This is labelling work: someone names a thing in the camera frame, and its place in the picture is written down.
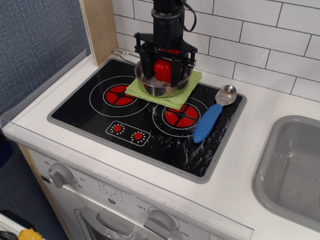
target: blue spoon handle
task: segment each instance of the blue spoon handle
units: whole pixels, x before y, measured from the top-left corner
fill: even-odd
[[[209,107],[193,130],[194,143],[200,143],[209,135],[221,112],[222,106],[220,104]]]

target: white tile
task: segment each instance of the white tile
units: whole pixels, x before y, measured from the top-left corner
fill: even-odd
[[[259,68],[265,68],[268,54],[269,49],[257,46],[215,37],[210,41],[209,55]]]
[[[212,14],[214,0],[188,0],[186,2],[194,11],[205,14]]]
[[[301,6],[313,7],[313,8],[320,9],[320,1],[319,0],[276,0],[276,2],[295,4],[295,5],[301,5]]]
[[[118,40],[118,46],[120,49],[130,52],[135,51],[136,39],[133,36],[124,35],[121,33],[116,34]]]
[[[313,35],[311,37],[305,56],[320,60],[320,36]]]
[[[134,0],[133,6],[134,6],[135,19],[150,22],[150,23],[154,22],[154,18],[151,15],[151,10],[154,7],[152,3]]]
[[[196,47],[198,49],[198,53],[208,54],[210,42],[209,36],[185,31],[183,33],[183,40]]]
[[[283,4],[278,27],[320,35],[320,9]]]
[[[234,73],[235,63],[224,59],[208,56],[204,54],[196,54],[195,70],[219,75],[231,79]]]
[[[194,33],[209,35],[217,38],[239,41],[242,21],[204,13],[196,14],[197,24]],[[194,16],[190,11],[185,12],[184,25],[190,29]]]
[[[320,60],[272,50],[266,69],[320,82]]]
[[[213,14],[276,26],[281,3],[265,0],[215,0]]]
[[[244,22],[241,43],[303,56],[310,34]]]
[[[320,102],[320,82],[297,78],[292,95]]]
[[[152,23],[139,21],[123,16],[114,16],[115,29],[117,33],[134,36],[139,33],[153,33],[154,26]]]
[[[134,18],[134,5],[132,0],[112,0],[113,13],[128,18]]]
[[[296,77],[236,63],[233,79],[290,94]]]

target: spoon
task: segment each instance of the spoon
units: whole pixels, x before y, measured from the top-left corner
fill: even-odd
[[[232,104],[237,97],[237,90],[232,85],[222,87],[215,95],[216,104],[209,107],[203,114],[193,131],[193,142],[200,143],[212,130],[217,118],[222,112],[222,107]]]

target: toy stove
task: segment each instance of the toy stove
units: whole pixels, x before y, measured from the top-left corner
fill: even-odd
[[[223,107],[210,135],[194,143],[194,126],[218,89],[198,84],[180,110],[125,94],[135,66],[109,60],[48,117],[56,125],[183,177],[201,181],[213,171],[243,97]]]

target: wooden panel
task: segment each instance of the wooden panel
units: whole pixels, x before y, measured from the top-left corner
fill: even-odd
[[[60,212],[58,210],[58,207],[56,206],[56,203],[55,203],[55,200],[53,199],[53,197],[51,196],[46,184],[43,182],[42,178],[41,178],[41,174],[34,162],[34,159],[33,157],[31,156],[30,152],[29,152],[29,149],[25,146],[22,146],[20,144],[18,144],[25,160],[27,161],[27,163],[29,164],[37,182],[39,183],[46,199],[48,200],[49,204],[51,205],[57,219],[59,220],[66,236],[68,237],[69,240],[76,240],[76,239],[73,239],[73,237],[71,236],[66,224],[65,224],[65,221],[63,220],[62,216],[60,215]]]
[[[79,0],[95,65],[118,48],[112,0]]]

